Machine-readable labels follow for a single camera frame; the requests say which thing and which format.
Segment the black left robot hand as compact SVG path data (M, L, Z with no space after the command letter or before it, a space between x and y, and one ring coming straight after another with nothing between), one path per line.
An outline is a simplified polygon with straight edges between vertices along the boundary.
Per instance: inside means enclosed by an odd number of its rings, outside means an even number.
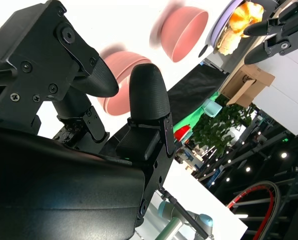
M248 26L247 36L269 36L253 48L244 58L245 65L252 65L273 57L287 55L298 49L298 2L283 10L279 17L263 20Z

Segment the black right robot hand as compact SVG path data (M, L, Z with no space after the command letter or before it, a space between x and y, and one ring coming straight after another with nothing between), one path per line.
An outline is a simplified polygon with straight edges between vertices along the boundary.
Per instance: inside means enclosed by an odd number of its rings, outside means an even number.
M128 240L175 153L159 68L136 65L129 130L116 157L89 96L118 83L58 0L12 14L0 28L0 240Z

